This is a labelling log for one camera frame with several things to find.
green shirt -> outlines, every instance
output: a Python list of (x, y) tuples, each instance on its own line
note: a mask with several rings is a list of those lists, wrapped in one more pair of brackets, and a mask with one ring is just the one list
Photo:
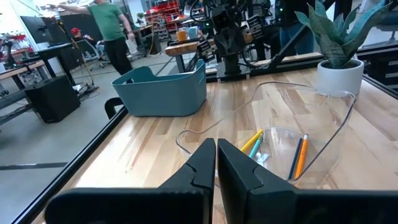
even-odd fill
[(87, 9), (94, 16), (105, 41), (124, 38), (123, 31), (119, 26), (119, 16), (122, 12), (117, 6), (106, 2), (88, 6)]

teal plastic bin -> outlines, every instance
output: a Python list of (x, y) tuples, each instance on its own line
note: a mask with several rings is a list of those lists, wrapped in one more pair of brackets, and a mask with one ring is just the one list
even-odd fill
[(206, 100), (206, 67), (199, 60), (194, 72), (162, 77), (154, 76), (149, 67), (140, 67), (112, 85), (133, 116), (188, 116)]

pencil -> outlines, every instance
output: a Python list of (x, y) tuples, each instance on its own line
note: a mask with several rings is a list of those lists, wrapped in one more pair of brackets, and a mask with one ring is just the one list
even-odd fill
[(260, 134), (262, 134), (264, 132), (263, 129), (260, 129), (257, 134), (255, 134), (241, 149), (242, 152), (244, 152), (246, 149), (248, 149), (249, 146), (251, 146), (255, 140), (257, 140), (260, 136)]
[(297, 167), (295, 170), (294, 179), (297, 179), (303, 172), (304, 163), (305, 163), (305, 155), (307, 153), (307, 142), (308, 142), (308, 135), (304, 134), (303, 144), (301, 145), (300, 154), (298, 156)]
[(292, 168), (290, 168), (290, 173), (289, 173), (289, 178), (288, 178), (289, 180), (291, 180), (293, 178), (293, 173), (294, 173), (294, 170), (295, 170), (295, 168), (297, 166), (297, 158), (299, 156), (302, 143), (303, 143), (303, 138), (300, 138), (298, 140), (296, 153), (294, 154), (294, 158), (293, 158), (293, 162), (292, 162)]
[(249, 155), (250, 158), (253, 158), (254, 154), (258, 151), (259, 146), (260, 146), (260, 144), (261, 144), (263, 139), (264, 139), (264, 133), (261, 133), (259, 138), (257, 138), (257, 141), (256, 141), (256, 143), (253, 146), (253, 149), (250, 152), (250, 155)]

clear plastic bowl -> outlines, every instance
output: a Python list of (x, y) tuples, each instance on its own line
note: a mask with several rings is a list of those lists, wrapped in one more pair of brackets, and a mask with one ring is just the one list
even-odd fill
[[(356, 97), (346, 91), (325, 91), (285, 82), (260, 83), (248, 95), (251, 97), (242, 99), (243, 96), (231, 94), (231, 100), (225, 102), (228, 105), (221, 102), (221, 108), (194, 115), (192, 122), (199, 119), (202, 126), (195, 125), (197, 129), (184, 130), (177, 136), (182, 153), (189, 157), (206, 138), (214, 138), (216, 142), (223, 138), (241, 149), (263, 129), (260, 157), (264, 154), (269, 157), (258, 163), (299, 188), (321, 186), (340, 157)], [(223, 111), (224, 106), (230, 110)], [(289, 180), (297, 144), (304, 134), (309, 135), (304, 170), (296, 179)], [(251, 150), (252, 146), (244, 153), (249, 155)]]

green leaf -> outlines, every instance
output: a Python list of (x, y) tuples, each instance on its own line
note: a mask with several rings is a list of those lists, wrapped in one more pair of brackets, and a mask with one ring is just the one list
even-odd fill
[(388, 4), (376, 11), (373, 11), (373, 13), (367, 17), (368, 19), (366, 21), (362, 21), (362, 18), (359, 19), (363, 25), (361, 27), (357, 26), (359, 23), (358, 21), (354, 26), (354, 28), (357, 28), (355, 30), (353, 28), (353, 30), (346, 37), (347, 42), (341, 46), (347, 57), (352, 57), (355, 54), (358, 48), (363, 44), (363, 42), (365, 42), (366, 37), (368, 36), (368, 33), (372, 27), (385, 18), (386, 14), (388, 13), (389, 6), (390, 5)]
[(313, 34), (313, 37), (315, 38), (315, 41), (317, 42), (317, 44), (320, 45), (321, 44), (320, 37), (318, 35), (314, 34), (313, 32), (312, 32), (312, 34)]
[(332, 68), (341, 68), (349, 60), (340, 45), (330, 40), (327, 35), (321, 35), (320, 47), (322, 54), (329, 60)]
[(328, 17), (328, 15), (326, 14), (326, 9), (322, 4), (322, 2), (320, 1), (315, 1), (315, 12), (317, 12), (318, 15), (323, 16), (325, 18)]
[(344, 29), (344, 17), (343, 13), (341, 13), (333, 22), (336, 27), (337, 34), (340, 34), (341, 31)]
[(344, 26), (341, 29), (341, 32), (339, 32), (340, 37), (344, 40), (344, 38), (347, 36), (347, 29), (349, 28), (349, 25), (354, 22), (355, 18), (356, 18), (356, 11), (359, 9), (359, 7), (361, 7), (360, 5), (358, 7), (356, 7), (354, 10), (352, 10), (347, 18), (346, 21), (344, 22)]
[(356, 38), (359, 34), (367, 35), (370, 29), (377, 23), (383, 20), (388, 12), (388, 5), (384, 5), (386, 0), (380, 1), (377, 5), (366, 11), (355, 23), (351, 32), (344, 38), (344, 41), (350, 42)]
[(308, 5), (308, 9), (309, 9), (310, 26), (312, 32), (319, 37), (322, 34), (327, 35), (331, 41), (336, 42), (339, 45), (343, 45), (344, 42), (337, 34), (335, 25), (333, 25), (332, 21), (323, 16), (319, 16), (313, 10), (312, 6)]
[(310, 19), (307, 17), (307, 15), (305, 15), (302, 12), (294, 12), (296, 13), (297, 19), (299, 22), (301, 22), (303, 25), (306, 25), (307, 27), (310, 27)]

